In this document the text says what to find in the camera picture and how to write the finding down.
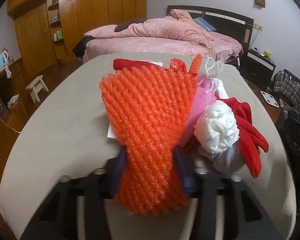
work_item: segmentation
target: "black headboard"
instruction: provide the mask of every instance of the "black headboard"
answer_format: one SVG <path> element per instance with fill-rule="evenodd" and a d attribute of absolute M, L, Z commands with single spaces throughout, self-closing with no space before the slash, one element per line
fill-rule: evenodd
<path fill-rule="evenodd" d="M 243 62 L 245 61 L 251 40 L 253 19 L 220 9 L 191 5 L 169 5 L 167 15 L 169 15 L 171 9 L 185 10 L 193 19 L 202 17 L 217 29 L 216 32 L 239 41 L 243 48 L 241 58 Z"/>

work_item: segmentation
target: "wooden wardrobe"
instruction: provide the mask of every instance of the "wooden wardrobe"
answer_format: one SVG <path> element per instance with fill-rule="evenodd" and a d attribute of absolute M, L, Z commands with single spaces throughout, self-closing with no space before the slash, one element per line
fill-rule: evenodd
<path fill-rule="evenodd" d="M 8 0 L 8 15 L 15 21 L 21 57 L 29 76 L 53 64 L 74 58 L 72 49 L 94 28 L 146 19 L 146 0 Z M 60 21 L 51 24 L 54 16 Z M 63 39 L 53 40 L 61 29 Z"/>

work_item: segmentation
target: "shelf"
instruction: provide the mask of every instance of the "shelf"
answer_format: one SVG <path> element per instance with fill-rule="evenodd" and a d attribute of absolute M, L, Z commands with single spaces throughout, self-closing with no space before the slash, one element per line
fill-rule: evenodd
<path fill-rule="evenodd" d="M 58 25 L 58 23 L 60 23 L 60 22 L 61 22 L 61 20 L 57 20 L 57 21 L 55 21 L 53 23 L 50 23 L 50 27 L 52 27 L 54 25 Z"/>
<path fill-rule="evenodd" d="M 49 11 L 53 11 L 53 10 L 55 10 L 55 9 L 57 9 L 57 8 L 59 8 L 59 3 L 58 3 L 58 2 L 55 3 L 55 4 L 50 5 L 50 6 L 48 7 L 48 10 L 49 10 Z"/>
<path fill-rule="evenodd" d="M 59 42 L 59 41 L 63 41 L 63 38 L 60 39 L 60 40 L 53 41 L 53 43 L 57 43 L 57 42 Z"/>

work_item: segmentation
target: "wall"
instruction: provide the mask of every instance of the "wall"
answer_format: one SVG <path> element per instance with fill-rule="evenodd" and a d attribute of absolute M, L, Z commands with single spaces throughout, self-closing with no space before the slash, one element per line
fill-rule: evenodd
<path fill-rule="evenodd" d="M 9 55 L 16 60 L 20 58 L 20 52 L 17 44 L 14 22 L 7 15 L 7 1 L 0 8 L 0 51 L 6 47 Z"/>
<path fill-rule="evenodd" d="M 253 18 L 264 27 L 253 47 L 272 53 L 275 72 L 286 68 L 300 78 L 300 10 L 293 0 L 266 0 L 263 9 L 255 8 L 254 0 L 147 0 L 147 17 L 164 17 L 168 5 L 212 7 Z"/>

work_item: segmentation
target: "pink fabric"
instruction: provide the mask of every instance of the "pink fabric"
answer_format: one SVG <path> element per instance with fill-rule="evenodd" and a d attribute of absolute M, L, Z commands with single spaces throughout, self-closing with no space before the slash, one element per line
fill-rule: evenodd
<path fill-rule="evenodd" d="M 172 16 L 131 24 L 121 32 L 114 32 L 116 25 L 106 25 L 85 33 L 85 36 L 92 36 L 96 39 L 127 37 L 166 38 L 194 42 L 209 47 L 207 42 L 213 41 L 213 37 L 204 28 L 196 24 L 187 12 L 171 10 L 170 13 Z"/>
<path fill-rule="evenodd" d="M 96 39 L 89 41 L 83 57 L 84 62 L 93 58 L 117 52 L 161 52 L 181 55 L 197 55 L 212 57 L 214 60 L 225 62 L 230 56 L 237 57 L 242 50 L 241 44 L 227 41 L 228 36 L 210 32 L 214 37 L 211 48 L 193 44 L 187 41 L 178 41 L 165 38 L 128 37 L 113 39 Z"/>
<path fill-rule="evenodd" d="M 186 127 L 179 142 L 181 147 L 183 147 L 194 135 L 194 126 L 203 111 L 206 110 L 210 104 L 217 100 L 217 98 L 214 96 L 214 91 L 209 90 L 211 87 L 211 79 L 203 73 L 199 73 L 197 78 L 198 82 L 202 80 L 202 83 L 197 88 L 197 93 L 192 104 Z"/>

